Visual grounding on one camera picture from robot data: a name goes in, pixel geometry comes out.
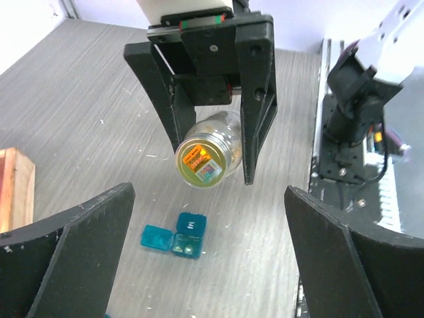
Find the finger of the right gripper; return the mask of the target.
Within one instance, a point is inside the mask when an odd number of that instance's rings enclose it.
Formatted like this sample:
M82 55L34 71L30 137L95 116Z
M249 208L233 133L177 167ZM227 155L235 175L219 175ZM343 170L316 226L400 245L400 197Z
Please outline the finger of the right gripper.
M183 85L149 42L126 44L123 56L143 86L176 151L196 123L195 107Z
M244 183L254 183L258 157L277 113L274 25L270 21L237 27L240 119Z

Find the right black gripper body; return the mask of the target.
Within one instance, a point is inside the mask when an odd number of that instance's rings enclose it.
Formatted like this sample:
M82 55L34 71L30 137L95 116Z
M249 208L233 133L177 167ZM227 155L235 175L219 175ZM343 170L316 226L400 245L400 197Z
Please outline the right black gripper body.
M149 41L183 85L194 105L228 105L241 94L235 38L237 27L270 21L259 11L205 11L164 17L148 29Z

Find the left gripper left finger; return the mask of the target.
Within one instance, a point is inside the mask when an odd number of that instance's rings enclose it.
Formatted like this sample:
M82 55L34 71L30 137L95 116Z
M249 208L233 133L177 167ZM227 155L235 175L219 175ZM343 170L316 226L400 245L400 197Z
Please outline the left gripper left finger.
M104 317L134 201L121 183L1 234L1 316Z

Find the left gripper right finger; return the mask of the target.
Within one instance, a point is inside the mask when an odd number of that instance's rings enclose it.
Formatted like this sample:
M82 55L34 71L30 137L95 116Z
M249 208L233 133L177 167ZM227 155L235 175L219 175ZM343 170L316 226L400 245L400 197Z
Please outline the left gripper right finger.
M423 239L298 187L287 187L284 203L310 317L423 316Z

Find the clear pill bottle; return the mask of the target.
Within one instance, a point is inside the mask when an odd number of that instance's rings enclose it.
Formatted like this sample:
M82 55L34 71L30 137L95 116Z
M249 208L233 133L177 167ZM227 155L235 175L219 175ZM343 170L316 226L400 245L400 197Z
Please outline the clear pill bottle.
M231 175L242 161L241 123L238 111L217 111L206 119L196 123L185 138L197 134L208 134L213 140L219 140L218 145L224 151L227 159L226 176Z

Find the teal pill box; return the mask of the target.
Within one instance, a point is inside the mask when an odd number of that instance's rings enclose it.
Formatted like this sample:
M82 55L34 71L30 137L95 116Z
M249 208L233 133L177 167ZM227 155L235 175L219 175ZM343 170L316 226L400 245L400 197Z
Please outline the teal pill box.
M175 233L153 225L145 226L140 245L161 252L172 252L181 257L198 259L203 252L206 226L206 216L183 212L179 214Z

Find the clear gold bottle lid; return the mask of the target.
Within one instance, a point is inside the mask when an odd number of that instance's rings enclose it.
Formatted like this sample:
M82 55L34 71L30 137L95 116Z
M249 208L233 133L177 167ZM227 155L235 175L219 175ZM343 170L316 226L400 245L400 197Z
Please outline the clear gold bottle lid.
M185 139L175 153L179 175L191 187L209 189L225 178L231 159L223 140L210 133Z

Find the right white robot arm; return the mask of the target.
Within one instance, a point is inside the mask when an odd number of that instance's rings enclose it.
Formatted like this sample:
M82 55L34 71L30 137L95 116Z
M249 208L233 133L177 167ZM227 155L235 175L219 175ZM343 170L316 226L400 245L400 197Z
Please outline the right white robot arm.
M244 182L254 181L258 155L277 113L272 16L248 1L140 1L147 41L127 44L124 59L150 98L173 148L195 124L197 106L228 105L241 96ZM327 84L336 110L325 136L338 146L333 162L379 123L384 105L412 73L423 43L423 2L399 1L367 37L353 42Z

